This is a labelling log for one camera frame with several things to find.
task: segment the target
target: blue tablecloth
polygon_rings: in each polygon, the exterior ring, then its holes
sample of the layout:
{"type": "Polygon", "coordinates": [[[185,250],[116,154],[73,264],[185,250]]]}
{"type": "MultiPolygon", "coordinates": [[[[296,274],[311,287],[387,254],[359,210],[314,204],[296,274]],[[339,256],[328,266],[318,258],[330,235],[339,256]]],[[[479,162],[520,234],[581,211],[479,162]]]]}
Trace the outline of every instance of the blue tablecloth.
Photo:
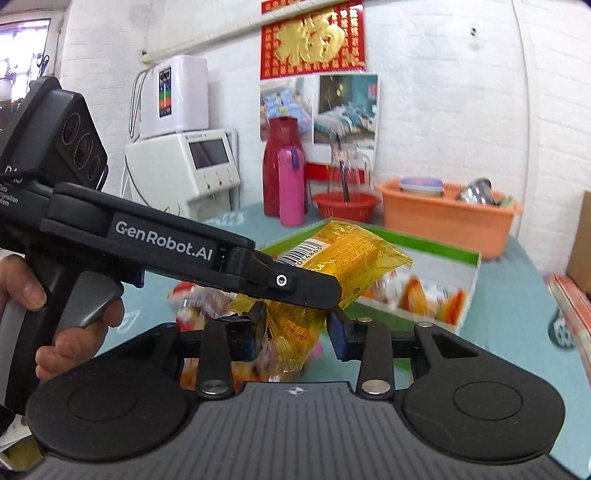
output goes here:
{"type": "MultiPolygon", "coordinates": [[[[318,213],[312,211],[306,224],[319,219],[318,213]]],[[[261,205],[225,214],[208,223],[248,236],[259,246],[294,231],[282,227],[277,219],[265,217],[261,205]]],[[[173,321],[174,313],[166,303],[166,295],[176,284],[176,280],[147,273],[144,288],[125,286],[124,322],[109,332],[103,351],[159,323],[173,321]]],[[[575,350],[560,350],[550,342],[548,324],[555,309],[533,263],[511,237],[503,256],[483,262],[472,307],[460,334],[558,389],[566,405],[566,420],[552,454],[585,478],[591,472],[591,389],[579,354],[575,350]]],[[[323,344],[324,355],[309,362],[302,380],[348,380],[354,385],[359,362],[341,363],[326,338],[323,344]]]]}

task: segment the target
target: orange plastic basin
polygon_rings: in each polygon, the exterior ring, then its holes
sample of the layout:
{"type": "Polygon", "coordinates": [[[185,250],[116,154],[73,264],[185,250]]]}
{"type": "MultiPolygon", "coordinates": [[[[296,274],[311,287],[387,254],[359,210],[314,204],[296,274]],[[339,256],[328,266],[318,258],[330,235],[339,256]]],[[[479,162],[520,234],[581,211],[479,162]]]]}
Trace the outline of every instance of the orange plastic basin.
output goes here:
{"type": "MultiPolygon", "coordinates": [[[[445,244],[479,251],[482,258],[496,258],[505,251],[511,224],[523,206],[512,209],[472,205],[456,200],[465,185],[444,183],[442,197],[424,197],[400,190],[401,179],[376,187],[384,196],[386,228],[421,236],[445,244]]],[[[496,199],[504,197],[493,191],[496,199]]]]}

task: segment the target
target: barcode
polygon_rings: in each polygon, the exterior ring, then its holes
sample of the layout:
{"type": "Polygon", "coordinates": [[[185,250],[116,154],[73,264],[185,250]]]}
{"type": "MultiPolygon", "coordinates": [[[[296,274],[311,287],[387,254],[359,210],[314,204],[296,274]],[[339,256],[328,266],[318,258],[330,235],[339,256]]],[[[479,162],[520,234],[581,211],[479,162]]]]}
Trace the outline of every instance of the barcode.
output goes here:
{"type": "Polygon", "coordinates": [[[309,238],[303,241],[297,247],[292,248],[286,254],[280,256],[277,261],[293,265],[294,267],[301,267],[310,258],[319,253],[328,244],[309,238]]]}

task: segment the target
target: white box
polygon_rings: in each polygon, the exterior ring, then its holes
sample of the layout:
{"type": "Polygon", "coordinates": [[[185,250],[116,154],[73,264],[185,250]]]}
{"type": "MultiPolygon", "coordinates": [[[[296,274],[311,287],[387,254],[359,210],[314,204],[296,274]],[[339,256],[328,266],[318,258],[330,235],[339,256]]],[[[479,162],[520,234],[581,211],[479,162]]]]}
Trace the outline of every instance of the white box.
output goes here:
{"type": "Polygon", "coordinates": [[[142,139],[208,128],[207,60],[177,55],[147,73],[141,93],[142,139]]]}

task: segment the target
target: bedding poster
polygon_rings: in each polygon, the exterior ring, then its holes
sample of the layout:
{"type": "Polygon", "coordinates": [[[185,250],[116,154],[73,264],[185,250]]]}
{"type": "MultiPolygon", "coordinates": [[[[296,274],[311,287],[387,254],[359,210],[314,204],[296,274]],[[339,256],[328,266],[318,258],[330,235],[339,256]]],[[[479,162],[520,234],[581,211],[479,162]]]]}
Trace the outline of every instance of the bedding poster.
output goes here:
{"type": "Polygon", "coordinates": [[[372,73],[320,75],[314,105],[314,157],[330,162],[330,144],[354,146],[374,166],[378,126],[378,76],[372,73]]]}
{"type": "Polygon", "coordinates": [[[379,79],[373,73],[338,73],[286,77],[261,82],[261,141],[267,141],[269,119],[297,118],[306,159],[330,163],[336,137],[356,146],[374,165],[378,127],[379,79]]]}

